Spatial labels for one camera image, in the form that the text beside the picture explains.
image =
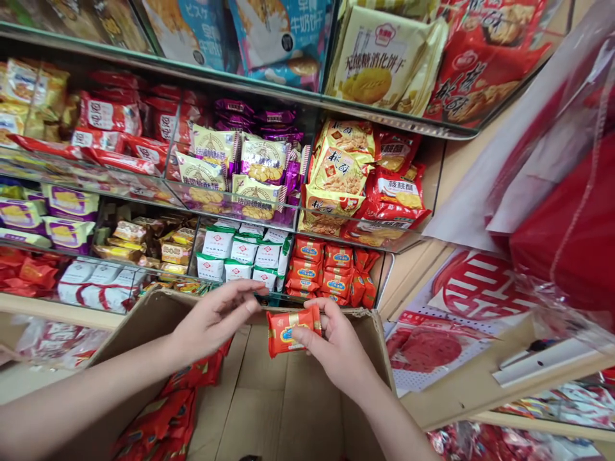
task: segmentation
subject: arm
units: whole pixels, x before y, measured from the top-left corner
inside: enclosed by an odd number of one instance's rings
[[[260,310],[252,293],[266,294],[263,287],[254,280],[225,284],[170,335],[1,406],[0,459],[43,459],[138,391],[211,355]]]
[[[388,461],[439,461],[423,431],[380,379],[361,341],[340,307],[328,298],[318,304],[324,336],[307,328],[293,328],[293,338],[322,364],[331,382],[359,405]]]

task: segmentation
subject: cardboard box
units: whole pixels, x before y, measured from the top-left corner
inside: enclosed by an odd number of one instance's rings
[[[197,300],[163,289],[149,293],[92,358],[91,366],[171,333]],[[392,388],[380,318],[370,311],[346,312],[378,374]],[[201,389],[197,397],[197,426],[188,459],[239,461],[259,455],[263,461],[340,461],[345,455],[351,461],[384,460],[361,410],[333,386],[316,359],[305,352],[271,359],[267,340],[264,312],[235,335],[218,385]],[[109,459],[113,442],[164,382],[111,411],[54,459]]]

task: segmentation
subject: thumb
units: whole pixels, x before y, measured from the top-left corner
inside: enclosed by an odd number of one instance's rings
[[[328,349],[331,347],[327,341],[306,327],[293,327],[293,339],[305,346],[321,363],[327,357]]]

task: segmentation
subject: snack pile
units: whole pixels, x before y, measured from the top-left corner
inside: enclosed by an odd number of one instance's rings
[[[431,213],[425,167],[413,164],[420,140],[371,122],[327,120],[302,187],[299,230],[373,247],[404,236]]]

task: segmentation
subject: hand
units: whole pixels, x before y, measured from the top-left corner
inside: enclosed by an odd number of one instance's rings
[[[170,335],[170,350],[177,366],[211,355],[259,312],[255,291],[262,296],[269,293],[263,282],[241,279],[203,296]]]
[[[382,381],[340,306],[329,298],[312,299],[304,306],[314,304],[325,312],[320,315],[320,322],[328,342],[305,327],[293,328],[293,339],[316,357],[339,390],[360,405],[369,398],[373,386]]]

